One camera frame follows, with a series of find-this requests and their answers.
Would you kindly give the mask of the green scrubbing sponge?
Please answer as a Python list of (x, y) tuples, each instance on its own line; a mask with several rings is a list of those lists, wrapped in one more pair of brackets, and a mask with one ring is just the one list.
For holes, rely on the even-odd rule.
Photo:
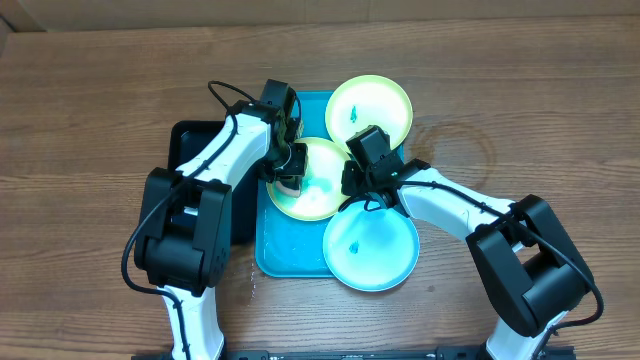
[(298, 198), (301, 194), (301, 189), (300, 187), (297, 188), (293, 188), (291, 187), (290, 183), (283, 183), (281, 181), (276, 181), (274, 183), (274, 187), (276, 190), (278, 190), (280, 193), (292, 197), (292, 198)]

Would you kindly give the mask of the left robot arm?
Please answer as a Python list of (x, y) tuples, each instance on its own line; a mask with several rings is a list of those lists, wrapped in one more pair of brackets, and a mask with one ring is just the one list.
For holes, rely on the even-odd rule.
[(225, 107), (220, 132), (193, 158), (148, 175), (121, 274), (129, 288), (163, 298), (174, 341), (167, 358), (221, 357), (215, 287), (230, 257), (233, 192), (263, 179), (299, 196), (307, 165), (302, 127), (295, 90), (268, 80), (260, 97), (244, 93)]

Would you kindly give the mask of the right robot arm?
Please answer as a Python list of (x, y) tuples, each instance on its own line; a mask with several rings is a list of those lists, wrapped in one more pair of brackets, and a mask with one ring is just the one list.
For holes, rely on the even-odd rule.
[(591, 324), (604, 310), (591, 270), (550, 205), (528, 195), (514, 202), (483, 195), (429, 163), (404, 162), (390, 137), (372, 125), (346, 142), (342, 192), (346, 212), (392, 210), (463, 241), (499, 316), (479, 359), (572, 359), (553, 348), (559, 330)]

